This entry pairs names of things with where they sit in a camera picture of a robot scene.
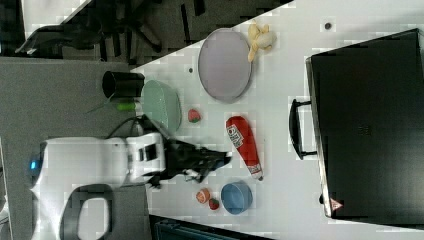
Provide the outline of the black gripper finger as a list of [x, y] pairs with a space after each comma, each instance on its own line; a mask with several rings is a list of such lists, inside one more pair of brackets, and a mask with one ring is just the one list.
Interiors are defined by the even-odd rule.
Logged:
[[232, 153], [202, 148], [201, 157], [202, 162], [209, 167], [223, 167], [231, 161]]
[[202, 183], [204, 179], [214, 172], [214, 169], [188, 169], [186, 171], [186, 180]]

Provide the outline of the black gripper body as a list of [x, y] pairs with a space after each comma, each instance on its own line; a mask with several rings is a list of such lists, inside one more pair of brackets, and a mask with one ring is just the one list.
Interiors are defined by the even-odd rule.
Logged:
[[178, 174], [186, 175], [188, 169], [206, 169], [202, 166], [201, 149], [180, 140], [167, 140], [164, 144], [165, 169], [148, 173], [147, 181], [153, 188], [160, 189], [161, 180], [169, 180]]

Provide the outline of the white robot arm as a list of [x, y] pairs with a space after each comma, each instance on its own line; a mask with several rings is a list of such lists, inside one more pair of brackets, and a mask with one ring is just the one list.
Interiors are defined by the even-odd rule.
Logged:
[[30, 163], [37, 212], [31, 240], [107, 240], [117, 219], [117, 189], [158, 188], [179, 174], [200, 183], [231, 157], [158, 132], [49, 139]]

